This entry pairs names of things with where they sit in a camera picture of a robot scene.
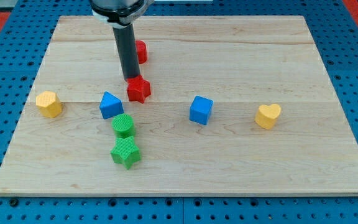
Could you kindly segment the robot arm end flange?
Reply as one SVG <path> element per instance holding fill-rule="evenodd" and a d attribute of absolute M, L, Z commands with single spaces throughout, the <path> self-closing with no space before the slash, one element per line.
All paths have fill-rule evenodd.
<path fill-rule="evenodd" d="M 154 0 L 89 0 L 95 18 L 117 29 L 144 15 Z"/>

